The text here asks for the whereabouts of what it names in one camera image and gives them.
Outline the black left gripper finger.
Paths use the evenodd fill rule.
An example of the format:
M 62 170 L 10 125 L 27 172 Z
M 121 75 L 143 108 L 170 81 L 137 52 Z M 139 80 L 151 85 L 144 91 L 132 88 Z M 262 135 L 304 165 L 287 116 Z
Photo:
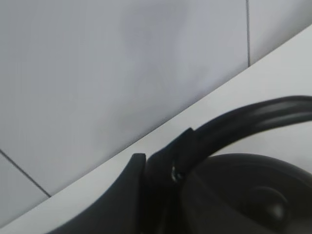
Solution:
M 109 189 L 52 234 L 139 234 L 145 154 L 133 154 Z

